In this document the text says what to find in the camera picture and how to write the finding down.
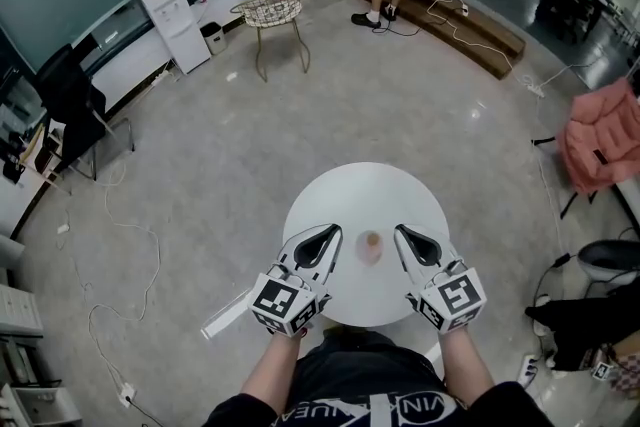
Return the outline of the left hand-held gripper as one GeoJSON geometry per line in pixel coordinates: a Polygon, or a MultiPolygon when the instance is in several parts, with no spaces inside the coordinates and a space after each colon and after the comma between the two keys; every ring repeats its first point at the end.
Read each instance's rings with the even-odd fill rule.
{"type": "Polygon", "coordinates": [[[322,284],[335,267],[342,240],[339,225],[316,225],[290,237],[278,256],[280,263],[259,274],[248,309],[270,333],[292,338],[323,312],[332,296],[322,284]],[[288,269],[298,270],[301,277],[288,269]]]}

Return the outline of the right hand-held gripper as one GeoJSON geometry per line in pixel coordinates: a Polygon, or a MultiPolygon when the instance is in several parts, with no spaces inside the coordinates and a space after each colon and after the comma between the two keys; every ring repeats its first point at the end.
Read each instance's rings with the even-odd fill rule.
{"type": "Polygon", "coordinates": [[[413,311],[428,320],[439,334],[467,326],[487,302],[475,268],[463,259],[451,263],[450,241],[440,232],[415,224],[398,224],[394,242],[402,265],[414,286],[405,294],[413,311]],[[424,267],[442,267],[425,280],[424,267]]]}

